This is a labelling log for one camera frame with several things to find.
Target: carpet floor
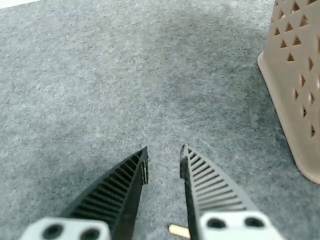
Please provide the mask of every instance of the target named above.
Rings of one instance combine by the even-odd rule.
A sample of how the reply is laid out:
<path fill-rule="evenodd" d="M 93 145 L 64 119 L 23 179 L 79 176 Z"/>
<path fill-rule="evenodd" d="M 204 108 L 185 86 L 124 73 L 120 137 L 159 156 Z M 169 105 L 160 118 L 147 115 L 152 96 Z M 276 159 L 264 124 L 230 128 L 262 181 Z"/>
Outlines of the carpet floor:
<path fill-rule="evenodd" d="M 0 9 L 0 239 L 58 215 L 147 146 L 135 240 L 187 225 L 180 149 L 219 165 L 290 240 L 320 238 L 257 66 L 271 0 L 41 0 Z"/>

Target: beige plastic basket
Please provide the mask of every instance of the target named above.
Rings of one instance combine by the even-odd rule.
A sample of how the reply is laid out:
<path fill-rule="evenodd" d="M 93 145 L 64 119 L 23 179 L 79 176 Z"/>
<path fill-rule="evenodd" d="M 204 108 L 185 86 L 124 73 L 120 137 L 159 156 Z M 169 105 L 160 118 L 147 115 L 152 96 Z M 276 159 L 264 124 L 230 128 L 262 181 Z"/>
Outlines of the beige plastic basket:
<path fill-rule="evenodd" d="M 258 65 L 296 165 L 320 184 L 320 0 L 275 0 Z"/>

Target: basket base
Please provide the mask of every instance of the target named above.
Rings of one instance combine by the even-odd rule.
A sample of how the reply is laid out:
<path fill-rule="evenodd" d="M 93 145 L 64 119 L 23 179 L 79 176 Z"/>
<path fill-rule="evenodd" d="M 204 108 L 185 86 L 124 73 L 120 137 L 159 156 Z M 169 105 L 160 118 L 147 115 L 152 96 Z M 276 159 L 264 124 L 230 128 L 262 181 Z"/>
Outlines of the basket base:
<path fill-rule="evenodd" d="M 306 166 L 305 164 L 305 161 L 303 158 L 304 154 L 301 152 L 301 148 L 299 147 L 298 143 L 295 141 L 293 133 L 290 131 L 290 127 L 288 126 L 290 119 L 285 114 L 282 102 L 279 98 L 279 93 L 277 92 L 277 88 L 275 86 L 276 79 L 268 67 L 268 63 L 264 58 L 264 52 L 262 52 L 259 55 L 257 62 L 258 62 L 260 71 L 263 75 L 266 86 L 269 90 L 272 102 L 274 104 L 276 113 L 279 117 L 282 129 L 287 139 L 287 142 L 289 144 L 290 150 L 292 152 L 295 164 L 297 165 L 298 169 L 306 178 L 308 178 L 310 181 L 316 184 L 320 184 L 320 174 L 315 174 L 313 172 L 310 172 L 310 170 L 308 169 L 308 166 Z"/>

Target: ribbed gripper pad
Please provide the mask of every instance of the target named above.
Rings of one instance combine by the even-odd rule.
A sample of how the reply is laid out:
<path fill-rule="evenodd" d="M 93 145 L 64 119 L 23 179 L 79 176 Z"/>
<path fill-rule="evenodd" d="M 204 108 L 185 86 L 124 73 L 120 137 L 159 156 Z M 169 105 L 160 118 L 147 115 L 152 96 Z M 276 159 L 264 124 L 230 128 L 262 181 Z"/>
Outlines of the ribbed gripper pad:
<path fill-rule="evenodd" d="M 147 147 L 114 166 L 82 192 L 60 215 L 101 220 L 113 240 L 131 239 L 142 185 L 148 183 Z"/>

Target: mounting screw hole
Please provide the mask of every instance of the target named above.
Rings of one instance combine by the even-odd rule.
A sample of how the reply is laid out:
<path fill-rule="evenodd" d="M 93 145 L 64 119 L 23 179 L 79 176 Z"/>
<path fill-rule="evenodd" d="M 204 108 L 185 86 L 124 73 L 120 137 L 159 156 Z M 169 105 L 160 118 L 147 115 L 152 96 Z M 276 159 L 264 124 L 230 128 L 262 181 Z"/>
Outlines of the mounting screw hole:
<path fill-rule="evenodd" d="M 100 232 L 97 229 L 89 229 L 82 233 L 81 235 L 81 240 L 96 240 L 99 238 Z"/>
<path fill-rule="evenodd" d="M 63 230 L 64 230 L 64 228 L 62 227 L 62 225 L 54 224 L 54 225 L 48 226 L 44 230 L 42 236 L 46 240 L 56 239 L 57 237 L 59 237 L 61 235 Z"/>
<path fill-rule="evenodd" d="M 218 219 L 218 218 L 211 218 L 208 222 L 207 222 L 207 226 L 209 228 L 215 228 L 215 229 L 223 229 L 226 227 L 226 224 L 224 221 Z"/>
<path fill-rule="evenodd" d="M 265 226 L 261 220 L 259 220 L 258 218 L 255 218 L 255 217 L 246 218 L 244 223 L 248 227 L 254 227 L 254 228 L 262 228 Z"/>

